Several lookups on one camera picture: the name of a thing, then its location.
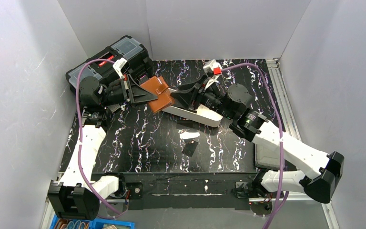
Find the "white oblong tray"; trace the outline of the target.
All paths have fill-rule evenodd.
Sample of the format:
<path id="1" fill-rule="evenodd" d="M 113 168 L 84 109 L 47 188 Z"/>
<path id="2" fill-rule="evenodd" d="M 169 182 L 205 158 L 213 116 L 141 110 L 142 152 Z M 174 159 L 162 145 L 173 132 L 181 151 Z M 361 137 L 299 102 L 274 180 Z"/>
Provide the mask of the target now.
<path id="1" fill-rule="evenodd" d="M 162 111 L 210 127 L 218 127 L 223 118 L 218 113 L 208 109 L 203 105 L 200 105 L 195 112 L 184 110 L 176 106 L 169 106 L 164 108 Z"/>

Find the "brown leather card holder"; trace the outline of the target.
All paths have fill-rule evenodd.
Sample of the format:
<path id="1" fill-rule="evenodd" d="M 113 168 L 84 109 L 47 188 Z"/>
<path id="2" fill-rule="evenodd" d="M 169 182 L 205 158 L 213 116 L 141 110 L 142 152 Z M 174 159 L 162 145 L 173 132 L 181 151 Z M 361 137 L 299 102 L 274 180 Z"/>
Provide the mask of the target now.
<path id="1" fill-rule="evenodd" d="M 156 100 L 148 103 L 154 113 L 175 104 L 175 99 L 171 96 L 171 92 L 169 91 L 169 85 L 163 77 L 153 76 L 149 80 L 143 82 L 141 87 L 157 96 Z"/>

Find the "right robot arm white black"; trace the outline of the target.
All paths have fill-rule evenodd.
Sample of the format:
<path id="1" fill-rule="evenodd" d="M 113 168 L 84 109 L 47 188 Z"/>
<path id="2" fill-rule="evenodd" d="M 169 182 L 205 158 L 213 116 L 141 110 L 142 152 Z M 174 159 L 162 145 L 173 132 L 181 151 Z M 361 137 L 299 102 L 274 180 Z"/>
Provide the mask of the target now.
<path id="1" fill-rule="evenodd" d="M 263 146 L 297 167 L 297 171 L 262 169 L 252 181 L 250 190 L 257 194 L 276 191 L 305 193 L 311 199 L 328 204 L 342 178 L 344 156 L 312 148 L 279 128 L 267 117 L 251 109 L 252 96 L 241 84 L 232 84 L 225 94 L 215 85 L 206 88 L 200 83 L 171 93 L 185 109 L 204 105 L 229 119 L 230 129 L 240 138 Z"/>

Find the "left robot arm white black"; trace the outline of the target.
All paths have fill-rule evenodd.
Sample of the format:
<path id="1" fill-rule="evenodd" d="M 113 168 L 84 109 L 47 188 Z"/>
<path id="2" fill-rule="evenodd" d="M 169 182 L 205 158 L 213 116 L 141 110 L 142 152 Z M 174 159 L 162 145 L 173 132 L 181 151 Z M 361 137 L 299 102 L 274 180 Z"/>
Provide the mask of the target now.
<path id="1" fill-rule="evenodd" d="M 125 74 L 109 85 L 94 76 L 77 79 L 78 142 L 64 175 L 48 190 L 48 199 L 58 218 L 94 220 L 101 203 L 110 206 L 106 201 L 110 195 L 128 199 L 130 191 L 123 175 L 109 173 L 91 183 L 94 163 L 108 131 L 109 107 L 123 102 L 155 104 L 162 95 L 170 95 L 168 88 L 164 79 L 156 76 L 136 83 Z"/>

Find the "black VIP card on mat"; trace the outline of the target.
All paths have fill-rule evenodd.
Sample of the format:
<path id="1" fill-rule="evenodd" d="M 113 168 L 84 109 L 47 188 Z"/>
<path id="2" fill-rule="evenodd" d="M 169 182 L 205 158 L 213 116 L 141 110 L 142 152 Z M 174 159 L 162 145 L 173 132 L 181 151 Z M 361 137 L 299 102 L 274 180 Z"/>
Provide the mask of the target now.
<path id="1" fill-rule="evenodd" d="M 194 139 L 186 139 L 184 141 L 184 146 L 182 150 L 182 154 L 192 157 L 197 149 L 198 142 Z"/>

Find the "black toolbox clear lids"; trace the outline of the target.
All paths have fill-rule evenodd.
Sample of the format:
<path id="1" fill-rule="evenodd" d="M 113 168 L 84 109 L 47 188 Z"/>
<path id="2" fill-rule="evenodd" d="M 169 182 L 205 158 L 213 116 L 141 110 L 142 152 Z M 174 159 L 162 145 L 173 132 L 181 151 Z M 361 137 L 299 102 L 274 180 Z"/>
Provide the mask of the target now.
<path id="1" fill-rule="evenodd" d="M 106 86 L 119 79 L 113 64 L 106 60 L 115 62 L 121 58 L 127 61 L 122 68 L 123 74 L 130 74 L 137 83 L 143 83 L 144 80 L 153 76 L 153 61 L 149 57 L 147 49 L 132 36 L 124 35 L 115 43 L 66 72 L 65 79 L 70 86 L 70 91 L 75 93 L 77 77 L 81 68 L 87 62 L 95 59 L 99 61 L 87 66 L 82 72 L 81 79 L 93 76 L 98 79 L 99 83 Z"/>

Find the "blue plastic bin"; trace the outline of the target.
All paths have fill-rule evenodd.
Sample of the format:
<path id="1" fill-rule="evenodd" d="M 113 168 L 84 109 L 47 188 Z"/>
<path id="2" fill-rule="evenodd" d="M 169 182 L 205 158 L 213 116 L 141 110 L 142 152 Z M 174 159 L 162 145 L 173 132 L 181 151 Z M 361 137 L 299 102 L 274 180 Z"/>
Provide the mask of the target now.
<path id="1" fill-rule="evenodd" d="M 50 229 L 135 229 L 132 222 L 117 221 L 111 219 L 61 219 L 54 216 Z"/>

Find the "aluminium frame rail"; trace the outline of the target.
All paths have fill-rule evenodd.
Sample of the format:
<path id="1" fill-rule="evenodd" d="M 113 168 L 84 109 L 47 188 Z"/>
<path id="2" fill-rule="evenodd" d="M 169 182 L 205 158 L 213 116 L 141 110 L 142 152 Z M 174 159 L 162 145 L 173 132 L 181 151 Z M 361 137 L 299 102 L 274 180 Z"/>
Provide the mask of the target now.
<path id="1" fill-rule="evenodd" d="M 290 87 L 289 76 L 284 74 L 285 64 L 280 65 L 288 102 L 292 106 L 293 123 L 289 111 L 281 111 L 285 121 L 284 129 L 291 134 L 300 134 L 308 143 L 324 146 L 328 136 L 308 136 L 315 131 L 315 125 L 306 125 L 301 120 L 300 88 Z M 237 199 L 228 191 L 236 181 L 249 178 L 253 173 L 130 173 L 122 172 L 127 182 L 143 183 L 143 198 L 131 202 L 129 210 L 121 221 L 134 222 L 136 229 L 261 229 L 266 219 L 252 216 L 254 213 L 246 200 Z M 335 193 L 331 207 L 337 222 L 340 222 L 342 190 Z M 290 194 L 284 207 L 275 216 L 270 229 L 328 229 L 329 207 L 312 200 L 298 199 Z"/>

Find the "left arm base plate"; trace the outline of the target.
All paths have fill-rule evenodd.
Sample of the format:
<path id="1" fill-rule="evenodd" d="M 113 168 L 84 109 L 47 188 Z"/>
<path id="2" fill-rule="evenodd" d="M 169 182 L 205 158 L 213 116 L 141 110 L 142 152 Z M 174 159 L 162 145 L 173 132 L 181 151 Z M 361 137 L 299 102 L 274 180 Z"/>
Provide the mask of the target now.
<path id="1" fill-rule="evenodd" d="M 142 199 L 143 183 L 127 182 L 121 183 L 119 189 L 115 192 L 115 198 L 123 199 Z"/>

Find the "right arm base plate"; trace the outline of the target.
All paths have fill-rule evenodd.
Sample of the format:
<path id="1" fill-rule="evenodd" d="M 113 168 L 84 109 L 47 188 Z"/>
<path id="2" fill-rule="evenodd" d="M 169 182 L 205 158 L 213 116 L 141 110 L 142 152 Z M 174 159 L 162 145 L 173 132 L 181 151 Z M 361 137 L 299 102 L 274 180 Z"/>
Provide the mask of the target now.
<path id="1" fill-rule="evenodd" d="M 262 186 L 262 181 L 239 181 L 235 183 L 235 187 L 231 189 L 231 193 L 239 199 L 244 198 L 259 198 L 259 202 L 271 202 L 276 198 L 277 192 L 267 191 Z"/>

